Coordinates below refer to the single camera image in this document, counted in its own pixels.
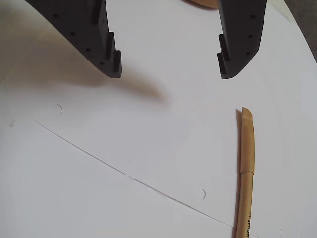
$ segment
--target gray floor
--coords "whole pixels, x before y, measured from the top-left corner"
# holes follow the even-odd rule
[[[317,0],[284,0],[317,62]]]

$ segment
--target white table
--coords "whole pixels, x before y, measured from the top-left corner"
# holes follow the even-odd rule
[[[0,3],[0,236],[230,238],[244,106],[250,233],[312,237],[317,65],[288,9],[269,2],[259,52],[222,80],[217,10],[106,2],[121,79],[24,1]]]

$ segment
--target white surface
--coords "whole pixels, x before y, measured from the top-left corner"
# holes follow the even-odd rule
[[[0,237],[230,237],[21,115],[0,130]]]

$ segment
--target wooden object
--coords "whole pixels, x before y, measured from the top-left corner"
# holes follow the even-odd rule
[[[254,174],[254,131],[251,112],[242,108],[240,202],[236,238],[248,238]]]
[[[194,3],[197,3],[201,6],[210,7],[210,8],[218,8],[218,0],[190,0]]]

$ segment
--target thin line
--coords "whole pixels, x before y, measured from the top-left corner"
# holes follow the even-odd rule
[[[112,169],[118,171],[119,173],[121,173],[121,174],[123,174],[123,175],[126,175],[124,172],[122,172],[122,171],[116,169],[115,167],[113,167],[113,166],[107,164],[106,162],[104,162],[104,161],[98,159],[97,157],[93,156],[92,154],[89,154],[88,152],[84,151],[83,149],[79,148],[78,146],[76,146],[76,145],[70,143],[69,141],[67,141],[67,140],[65,140],[63,137],[57,135],[56,133],[54,133],[54,132],[51,131],[50,129],[47,129],[45,126],[39,124],[37,121],[35,121],[35,120],[33,120],[32,118],[30,118],[28,115],[25,115],[24,113],[22,113],[22,114],[23,114],[24,116],[26,116],[28,119],[34,121],[36,124],[38,124],[38,125],[40,125],[41,127],[43,127],[44,129],[46,129],[46,130],[48,130],[49,132],[53,133],[53,134],[56,135],[58,138],[62,139],[63,141],[67,142],[68,144],[70,144],[70,145],[74,146],[75,148],[79,149],[80,151],[84,152],[85,154],[87,154],[87,155],[93,157],[94,159],[96,159],[96,160],[100,161],[101,163],[103,163],[103,164],[109,166],[110,168],[112,168]]]
[[[78,146],[72,144],[71,142],[65,140],[63,137],[57,135],[55,132],[51,131],[50,129],[47,129],[45,126],[39,124],[37,121],[33,120],[32,118],[30,118],[29,116],[25,115],[24,113],[22,113],[22,114],[23,114],[24,116],[26,116],[28,119],[30,119],[30,120],[32,120],[33,122],[35,122],[36,124],[38,124],[39,126],[43,127],[44,129],[48,130],[48,131],[51,132],[52,134],[56,135],[58,138],[60,138],[60,139],[62,139],[63,141],[67,142],[68,144],[74,146],[75,148],[79,149],[80,151],[84,152],[85,154],[87,154],[87,155],[93,157],[94,159],[100,161],[101,163],[103,163],[103,164],[109,166],[110,168],[116,170],[117,172],[119,172],[119,173],[121,173],[121,174],[123,174],[123,175],[125,175],[125,176],[128,176],[129,178],[131,178],[131,179],[134,180],[135,182],[140,183],[140,184],[144,185],[145,187],[147,187],[147,188],[149,188],[149,189],[151,189],[151,190],[153,190],[153,191],[155,191],[155,192],[157,192],[157,193],[159,193],[159,194],[161,194],[161,195],[163,195],[163,196],[165,196],[165,197],[167,197],[167,198],[169,198],[169,199],[171,199],[171,200],[173,200],[173,201],[175,201],[175,202],[177,202],[177,203],[179,203],[179,204],[181,204],[181,205],[184,205],[185,207],[188,207],[188,208],[190,208],[190,209],[192,209],[192,210],[194,210],[194,211],[196,211],[196,212],[198,212],[198,213],[200,213],[200,214],[202,214],[202,215],[205,215],[205,216],[207,216],[207,217],[209,217],[209,218],[211,218],[211,219],[213,219],[213,220],[215,220],[215,221],[218,221],[218,222],[220,222],[220,223],[222,223],[222,224],[225,224],[225,225],[227,225],[227,226],[229,226],[229,227],[231,227],[231,228],[234,228],[233,226],[231,226],[231,225],[229,225],[229,224],[227,224],[227,223],[225,223],[225,222],[222,222],[222,221],[220,221],[220,220],[218,220],[218,219],[216,219],[216,218],[214,218],[214,217],[211,217],[211,216],[207,215],[206,213],[203,213],[203,212],[197,210],[196,208],[193,208],[193,207],[187,205],[186,203],[183,203],[183,202],[181,202],[181,201],[179,201],[179,200],[177,200],[177,199],[175,199],[175,198],[173,198],[173,197],[168,196],[167,194],[165,194],[165,193],[163,193],[163,192],[157,190],[157,189],[154,188],[154,187],[151,187],[151,186],[147,185],[146,183],[143,183],[143,182],[141,182],[141,181],[139,181],[139,180],[137,180],[137,179],[135,179],[135,178],[133,178],[133,177],[131,177],[131,176],[125,174],[124,172],[122,172],[122,171],[116,169],[115,167],[113,167],[113,166],[107,164],[106,162],[102,161],[101,159],[98,159],[97,157],[93,156],[92,154],[88,153],[87,151],[85,151],[85,150],[79,148]]]

